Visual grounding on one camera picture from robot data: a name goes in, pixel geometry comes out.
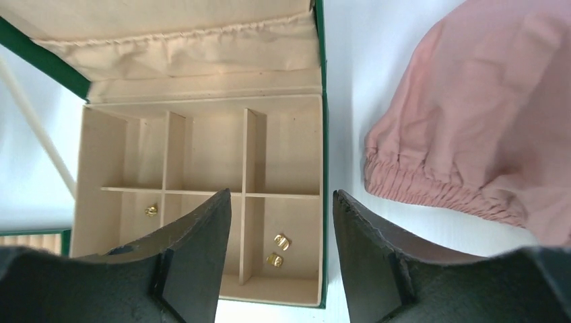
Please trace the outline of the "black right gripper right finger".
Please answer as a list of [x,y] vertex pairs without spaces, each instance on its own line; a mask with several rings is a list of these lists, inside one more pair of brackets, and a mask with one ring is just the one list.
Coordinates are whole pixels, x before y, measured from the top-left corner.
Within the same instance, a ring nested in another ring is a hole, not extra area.
[[332,200],[352,322],[570,321],[569,248],[474,256],[391,223],[343,190]]

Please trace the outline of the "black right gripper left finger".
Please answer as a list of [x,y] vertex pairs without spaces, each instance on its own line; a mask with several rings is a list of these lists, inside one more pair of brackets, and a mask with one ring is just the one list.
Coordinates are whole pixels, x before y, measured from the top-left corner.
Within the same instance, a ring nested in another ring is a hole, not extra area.
[[1,249],[2,322],[213,322],[231,224],[221,190],[110,252],[65,258]]

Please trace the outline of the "small gold stud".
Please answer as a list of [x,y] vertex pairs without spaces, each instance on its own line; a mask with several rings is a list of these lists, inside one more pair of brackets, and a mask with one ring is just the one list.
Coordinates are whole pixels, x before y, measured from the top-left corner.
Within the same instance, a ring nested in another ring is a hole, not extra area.
[[266,263],[279,268],[283,265],[283,257],[276,253],[271,253],[268,255],[268,257],[266,257]]

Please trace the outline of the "small gold earring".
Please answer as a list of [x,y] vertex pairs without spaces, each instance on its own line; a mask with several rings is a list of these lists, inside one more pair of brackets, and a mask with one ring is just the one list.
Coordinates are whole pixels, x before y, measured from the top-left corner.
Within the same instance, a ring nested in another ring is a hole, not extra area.
[[284,234],[277,234],[274,237],[274,242],[277,244],[278,247],[280,247],[283,251],[286,251],[291,244],[290,239],[285,236]]

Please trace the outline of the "green jewelry box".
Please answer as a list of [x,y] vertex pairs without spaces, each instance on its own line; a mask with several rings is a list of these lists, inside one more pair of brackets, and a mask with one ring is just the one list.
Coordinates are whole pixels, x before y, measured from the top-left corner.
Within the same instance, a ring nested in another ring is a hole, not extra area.
[[228,189],[221,297],[323,308],[323,20],[321,1],[2,1],[2,45],[86,102],[71,255]]

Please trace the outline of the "green jewelry tray insert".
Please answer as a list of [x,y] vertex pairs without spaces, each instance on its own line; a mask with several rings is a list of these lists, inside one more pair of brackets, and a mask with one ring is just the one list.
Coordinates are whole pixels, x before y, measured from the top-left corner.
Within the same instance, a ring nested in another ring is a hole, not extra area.
[[26,246],[60,256],[69,255],[70,243],[71,229],[1,232],[1,246]]

